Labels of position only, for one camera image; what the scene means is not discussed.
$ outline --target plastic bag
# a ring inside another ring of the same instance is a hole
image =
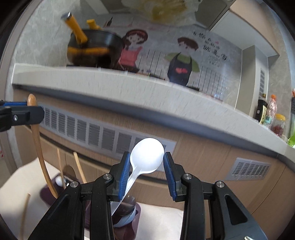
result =
[[[196,23],[195,12],[203,0],[122,0],[131,12],[151,22],[174,26]]]

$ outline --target wooden chopstick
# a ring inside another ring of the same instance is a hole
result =
[[[28,102],[27,102],[28,106],[37,106],[37,100],[36,97],[33,94],[30,94],[28,97]],[[45,161],[44,161],[44,157],[43,157],[43,153],[42,153],[42,148],[41,148],[41,140],[40,140],[40,131],[39,131],[39,124],[34,124],[31,125],[31,130],[32,130],[32,134],[33,134],[33,139],[34,139],[34,143],[35,143],[35,147],[36,147],[36,151],[37,151],[37,156],[39,158],[39,162],[40,162],[40,166],[43,172],[43,175],[45,177],[46,183],[48,185],[48,188],[51,192],[51,194],[55,197],[58,198],[58,194],[57,191],[50,179],[50,176],[48,174],[46,165],[45,165]]]
[[[63,169],[62,169],[62,166],[61,166],[59,148],[57,148],[57,157],[58,157],[58,165],[59,165],[60,176],[61,176],[61,179],[63,181],[63,189],[65,189],[66,186],[65,186],[64,176],[63,176]]]
[[[82,170],[82,167],[81,167],[81,164],[80,164],[80,161],[79,161],[79,158],[78,158],[78,154],[76,152],[74,152],[73,154],[74,154],[74,158],[75,158],[75,161],[76,161],[76,164],[77,164],[77,167],[78,167],[78,171],[79,171],[79,173],[81,175],[81,178],[82,178],[82,182],[87,183],[84,172]]]
[[[21,220],[20,230],[19,230],[19,239],[20,240],[24,240],[24,222],[26,220],[27,209],[28,209],[30,197],[31,197],[31,195],[28,193],[27,197],[26,197],[26,201],[24,203],[24,211],[22,212],[22,220]]]

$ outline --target white tablecloth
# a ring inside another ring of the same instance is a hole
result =
[[[51,178],[59,173],[59,170],[49,163],[46,163],[46,167]],[[48,206],[40,198],[40,190],[45,185],[46,181],[39,160],[35,159],[19,168],[0,188],[0,213],[17,238],[28,193],[31,198],[27,209],[24,239],[30,236],[48,210]],[[141,215],[136,240],[178,240],[180,238],[183,211],[142,203],[139,205]],[[88,239],[88,236],[89,233],[85,233],[85,239]]]

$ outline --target green shirt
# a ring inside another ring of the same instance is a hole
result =
[[[178,53],[169,53],[169,54],[167,54],[165,56],[165,59],[167,61],[171,61],[177,54]],[[181,61],[183,63],[186,63],[186,64],[191,62],[191,67],[192,67],[191,70],[193,72],[199,72],[200,71],[198,63],[195,60],[193,60],[191,57],[185,56],[183,54],[179,54],[178,57],[177,57],[177,60],[179,60],[179,61]]]

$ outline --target yellow jar lid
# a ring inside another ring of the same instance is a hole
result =
[[[281,120],[281,121],[286,121],[286,117],[282,114],[276,114],[276,119]]]

